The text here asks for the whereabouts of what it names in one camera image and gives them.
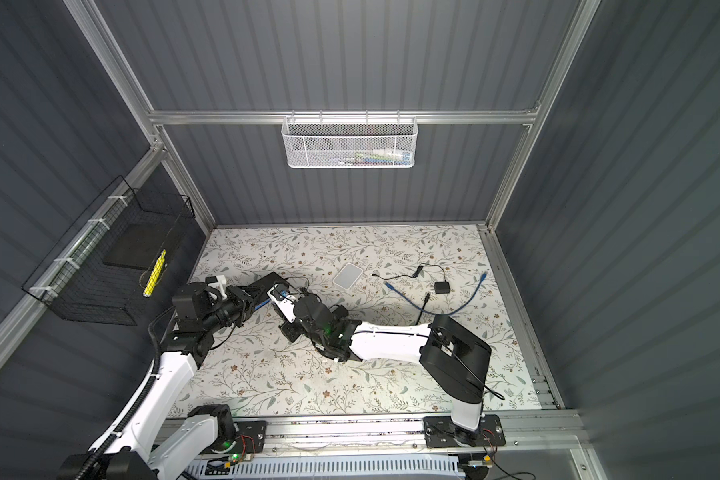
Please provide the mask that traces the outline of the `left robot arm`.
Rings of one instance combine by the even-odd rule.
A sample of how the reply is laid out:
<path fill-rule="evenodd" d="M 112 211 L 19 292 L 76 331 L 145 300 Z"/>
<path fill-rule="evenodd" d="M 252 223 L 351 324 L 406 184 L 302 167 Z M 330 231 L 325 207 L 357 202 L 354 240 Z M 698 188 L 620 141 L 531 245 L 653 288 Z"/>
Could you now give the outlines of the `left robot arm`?
<path fill-rule="evenodd" d="M 154 358 L 141 385 L 86 453 L 64 460 L 58 478 L 177 479 L 205 450 L 243 456 L 233 416 L 221 404 L 196 408 L 167 440 L 154 442 L 178 394 L 213 349 L 215 333 L 242 326 L 266 302 L 262 286 L 228 286 L 222 276 L 182 286 L 172 299 L 175 331 L 160 338 L 148 327 Z"/>

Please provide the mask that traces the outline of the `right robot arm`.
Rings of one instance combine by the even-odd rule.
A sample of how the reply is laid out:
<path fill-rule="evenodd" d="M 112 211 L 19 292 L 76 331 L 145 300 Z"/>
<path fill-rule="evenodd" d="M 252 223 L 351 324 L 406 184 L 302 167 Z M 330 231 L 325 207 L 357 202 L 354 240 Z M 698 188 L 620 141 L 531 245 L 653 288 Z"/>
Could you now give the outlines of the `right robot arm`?
<path fill-rule="evenodd" d="M 392 360 L 419 364 L 451 398 L 450 425 L 437 427 L 458 445 L 483 438 L 484 396 L 491 347 L 447 315 L 413 326 L 385 326 L 350 319 L 346 309 L 329 309 L 315 294 L 297 297 L 275 286 L 268 296 L 291 342 L 303 336 L 335 362 Z"/>

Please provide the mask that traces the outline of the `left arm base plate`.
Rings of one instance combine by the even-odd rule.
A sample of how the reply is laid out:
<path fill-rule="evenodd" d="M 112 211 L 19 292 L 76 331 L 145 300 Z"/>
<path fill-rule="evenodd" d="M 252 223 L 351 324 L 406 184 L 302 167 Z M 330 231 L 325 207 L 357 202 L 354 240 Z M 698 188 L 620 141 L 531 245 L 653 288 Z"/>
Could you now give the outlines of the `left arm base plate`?
<path fill-rule="evenodd" d="M 235 421 L 235 435 L 220 444 L 204 448 L 201 455 L 254 455 L 263 452 L 268 424 L 266 421 Z"/>

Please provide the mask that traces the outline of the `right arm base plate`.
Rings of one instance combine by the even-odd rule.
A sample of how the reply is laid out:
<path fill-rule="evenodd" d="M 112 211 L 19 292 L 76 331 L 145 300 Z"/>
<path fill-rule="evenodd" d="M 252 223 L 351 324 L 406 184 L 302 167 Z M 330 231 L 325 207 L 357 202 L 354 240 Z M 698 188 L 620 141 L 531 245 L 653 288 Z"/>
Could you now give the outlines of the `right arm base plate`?
<path fill-rule="evenodd" d="M 497 415 L 483 415 L 476 430 L 456 426 L 450 417 L 428 416 L 422 419 L 426 446 L 430 449 L 506 445 L 504 429 Z"/>

